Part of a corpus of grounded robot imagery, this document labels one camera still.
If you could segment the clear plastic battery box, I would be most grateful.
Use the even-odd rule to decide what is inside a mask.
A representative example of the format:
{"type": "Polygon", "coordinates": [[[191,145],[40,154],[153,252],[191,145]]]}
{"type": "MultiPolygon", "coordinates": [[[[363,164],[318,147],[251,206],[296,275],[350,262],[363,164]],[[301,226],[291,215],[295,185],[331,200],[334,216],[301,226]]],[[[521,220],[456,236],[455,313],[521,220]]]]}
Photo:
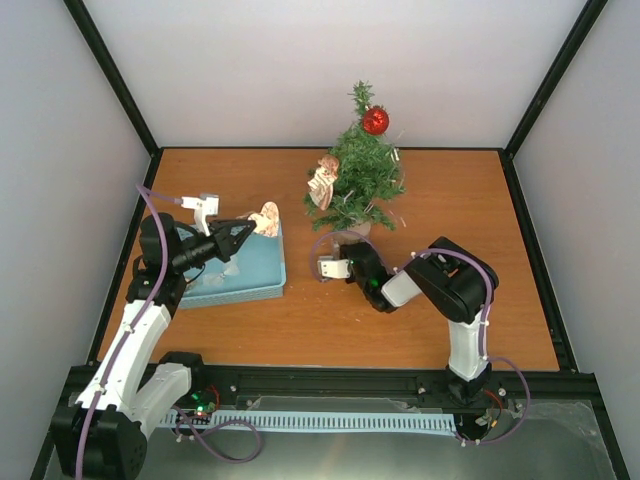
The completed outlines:
{"type": "Polygon", "coordinates": [[[334,260],[341,259],[341,247],[343,245],[348,245],[351,243],[351,240],[345,236],[344,234],[338,234],[332,236],[331,239],[331,254],[334,260]]]}

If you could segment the red ball ornament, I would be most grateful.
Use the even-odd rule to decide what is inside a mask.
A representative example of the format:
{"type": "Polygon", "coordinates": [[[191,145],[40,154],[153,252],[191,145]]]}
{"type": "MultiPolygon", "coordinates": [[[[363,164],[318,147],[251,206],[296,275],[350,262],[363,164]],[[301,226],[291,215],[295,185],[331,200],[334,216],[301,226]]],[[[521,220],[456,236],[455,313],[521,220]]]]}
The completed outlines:
{"type": "Polygon", "coordinates": [[[373,136],[383,135],[389,128],[390,118],[381,106],[368,108],[362,116],[363,130],[373,136]]]}

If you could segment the small green christmas tree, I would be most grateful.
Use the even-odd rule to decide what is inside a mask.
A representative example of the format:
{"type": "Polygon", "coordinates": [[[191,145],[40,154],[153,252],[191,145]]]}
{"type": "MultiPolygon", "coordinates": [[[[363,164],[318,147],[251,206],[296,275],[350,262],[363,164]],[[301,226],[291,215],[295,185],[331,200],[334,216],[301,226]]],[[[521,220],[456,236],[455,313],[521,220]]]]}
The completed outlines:
{"type": "Polygon", "coordinates": [[[400,150],[387,137],[390,115],[366,81],[356,82],[349,97],[353,121],[307,171],[306,214],[316,232],[394,231],[397,221],[385,206],[406,188],[400,150]]]}

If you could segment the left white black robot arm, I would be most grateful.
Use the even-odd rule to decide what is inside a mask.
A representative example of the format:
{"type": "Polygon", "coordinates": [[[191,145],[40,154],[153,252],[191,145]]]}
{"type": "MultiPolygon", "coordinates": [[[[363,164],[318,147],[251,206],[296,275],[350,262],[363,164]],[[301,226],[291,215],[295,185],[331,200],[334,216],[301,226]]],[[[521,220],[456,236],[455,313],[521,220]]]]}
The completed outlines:
{"type": "Polygon", "coordinates": [[[75,479],[134,479],[148,440],[179,400],[208,390],[201,355],[177,352],[143,374],[187,287],[185,274],[208,261],[228,261],[251,236],[253,220],[218,220],[190,229],[167,213],[140,224],[142,268],[135,271],[116,335],[96,373],[72,405],[56,409],[51,434],[64,474],[75,479]]]}

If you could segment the snowman ornament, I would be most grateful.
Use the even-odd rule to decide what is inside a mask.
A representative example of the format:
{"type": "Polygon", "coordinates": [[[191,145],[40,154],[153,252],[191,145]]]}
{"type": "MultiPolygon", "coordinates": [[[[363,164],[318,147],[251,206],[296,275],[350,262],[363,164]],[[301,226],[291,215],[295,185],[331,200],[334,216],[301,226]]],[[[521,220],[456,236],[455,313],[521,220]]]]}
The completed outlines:
{"type": "Polygon", "coordinates": [[[333,184],[338,179],[339,166],[340,162],[335,156],[325,154],[307,182],[310,199],[321,211],[325,211],[332,200],[333,184]]]}

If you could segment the beige wooden heart ornament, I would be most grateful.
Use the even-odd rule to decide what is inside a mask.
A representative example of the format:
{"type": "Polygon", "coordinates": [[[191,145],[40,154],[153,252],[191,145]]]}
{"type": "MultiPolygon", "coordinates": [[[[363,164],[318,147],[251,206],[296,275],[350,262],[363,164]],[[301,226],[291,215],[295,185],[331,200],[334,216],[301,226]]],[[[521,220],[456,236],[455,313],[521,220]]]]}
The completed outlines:
{"type": "Polygon", "coordinates": [[[251,213],[247,219],[255,223],[254,234],[267,238],[275,238],[278,236],[280,213],[275,202],[265,202],[260,211],[251,213]]]}

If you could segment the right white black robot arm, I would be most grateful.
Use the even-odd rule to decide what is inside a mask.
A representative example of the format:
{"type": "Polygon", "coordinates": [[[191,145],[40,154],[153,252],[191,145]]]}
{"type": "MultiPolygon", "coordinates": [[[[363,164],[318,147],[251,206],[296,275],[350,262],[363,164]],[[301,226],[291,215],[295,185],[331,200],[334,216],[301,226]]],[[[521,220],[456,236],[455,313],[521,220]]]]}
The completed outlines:
{"type": "Polygon", "coordinates": [[[392,313],[413,298],[424,296],[448,321],[447,388],[456,403],[471,404],[492,372],[487,327],[499,286],[496,272],[444,236],[394,272],[366,242],[342,245],[339,255],[347,262],[347,281],[358,285],[376,311],[392,313]]]}

